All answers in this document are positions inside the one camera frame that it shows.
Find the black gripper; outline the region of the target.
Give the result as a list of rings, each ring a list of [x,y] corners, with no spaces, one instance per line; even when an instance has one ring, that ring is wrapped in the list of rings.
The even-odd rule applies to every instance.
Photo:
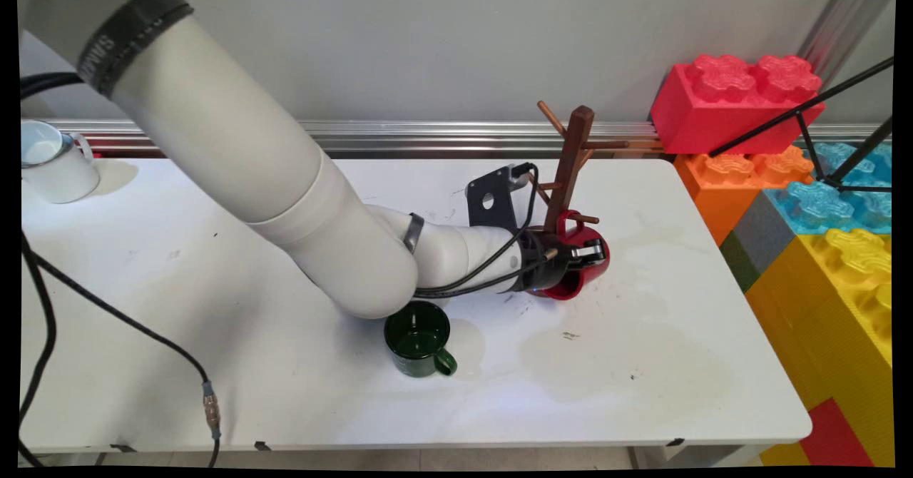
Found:
[[[585,241],[578,246],[563,242],[554,234],[526,231],[519,244],[522,266],[532,268],[516,277],[513,292],[573,293],[581,285],[580,269],[608,260],[603,241]]]

